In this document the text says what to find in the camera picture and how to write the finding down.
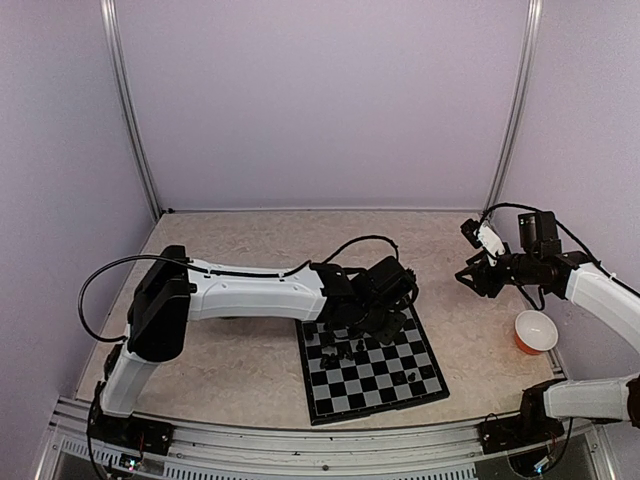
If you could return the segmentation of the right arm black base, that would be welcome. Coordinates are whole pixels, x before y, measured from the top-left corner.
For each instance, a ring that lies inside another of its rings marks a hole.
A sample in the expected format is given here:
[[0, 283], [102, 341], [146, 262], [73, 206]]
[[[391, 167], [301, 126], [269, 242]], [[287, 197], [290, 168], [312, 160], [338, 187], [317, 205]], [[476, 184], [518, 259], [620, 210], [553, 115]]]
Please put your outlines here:
[[549, 380], [522, 392], [516, 415], [488, 414], [477, 426], [484, 454], [499, 453], [562, 437], [563, 423], [546, 414], [543, 393], [558, 380]]

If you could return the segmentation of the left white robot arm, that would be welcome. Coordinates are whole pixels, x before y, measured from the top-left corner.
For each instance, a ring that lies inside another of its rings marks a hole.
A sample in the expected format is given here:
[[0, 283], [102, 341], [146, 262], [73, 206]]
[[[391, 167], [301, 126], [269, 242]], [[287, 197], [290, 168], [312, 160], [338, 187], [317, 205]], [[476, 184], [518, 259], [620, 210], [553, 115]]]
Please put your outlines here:
[[370, 268], [306, 261], [283, 270], [211, 264], [171, 245], [134, 291], [125, 337], [105, 365], [99, 424], [118, 444], [133, 443], [140, 434], [132, 415], [138, 397], [156, 368], [182, 353], [190, 322], [285, 318], [388, 344], [418, 293], [415, 273], [394, 256]]

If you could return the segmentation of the black grey chess board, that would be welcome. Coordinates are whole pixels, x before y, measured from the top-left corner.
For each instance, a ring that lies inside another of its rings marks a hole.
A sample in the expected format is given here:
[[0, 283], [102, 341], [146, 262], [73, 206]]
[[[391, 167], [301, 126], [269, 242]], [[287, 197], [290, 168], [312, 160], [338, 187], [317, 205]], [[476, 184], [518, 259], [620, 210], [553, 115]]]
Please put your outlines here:
[[[402, 410], [444, 400], [450, 396], [434, 351], [416, 310], [405, 311], [407, 321], [389, 345], [365, 334], [351, 338], [347, 331], [328, 332], [320, 323], [296, 325], [310, 424], [328, 425]], [[305, 339], [307, 329], [317, 332], [313, 341]], [[363, 339], [365, 350], [356, 350]], [[343, 351], [353, 354], [353, 362], [340, 359]], [[322, 370], [322, 355], [335, 354], [336, 369]], [[394, 385], [392, 377], [402, 372], [406, 382]], [[407, 375], [417, 374], [413, 383]]]

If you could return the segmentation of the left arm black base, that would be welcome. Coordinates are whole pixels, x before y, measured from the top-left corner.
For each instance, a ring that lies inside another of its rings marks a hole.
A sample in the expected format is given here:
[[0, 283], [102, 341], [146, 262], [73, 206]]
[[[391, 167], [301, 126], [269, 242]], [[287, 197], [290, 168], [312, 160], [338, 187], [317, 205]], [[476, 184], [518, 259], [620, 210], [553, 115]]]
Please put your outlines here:
[[137, 395], [156, 364], [146, 362], [116, 344], [103, 364], [102, 378], [94, 387], [89, 409], [87, 436], [90, 440], [147, 453], [167, 456], [174, 434], [171, 423], [133, 414]]

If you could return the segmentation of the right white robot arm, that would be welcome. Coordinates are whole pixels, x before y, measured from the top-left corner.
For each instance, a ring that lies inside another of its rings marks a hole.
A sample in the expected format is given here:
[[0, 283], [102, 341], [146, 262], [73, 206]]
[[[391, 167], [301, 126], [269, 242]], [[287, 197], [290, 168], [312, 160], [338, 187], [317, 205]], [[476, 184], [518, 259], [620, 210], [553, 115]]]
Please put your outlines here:
[[[520, 249], [511, 251], [488, 218], [493, 205], [460, 231], [476, 253], [455, 278], [480, 297], [494, 298], [505, 286], [533, 286], [598, 320], [631, 349], [639, 348], [639, 293], [609, 272], [592, 251], [549, 210], [518, 205]], [[535, 442], [551, 422], [584, 418], [639, 425], [639, 376], [564, 380], [526, 389], [511, 433]]]

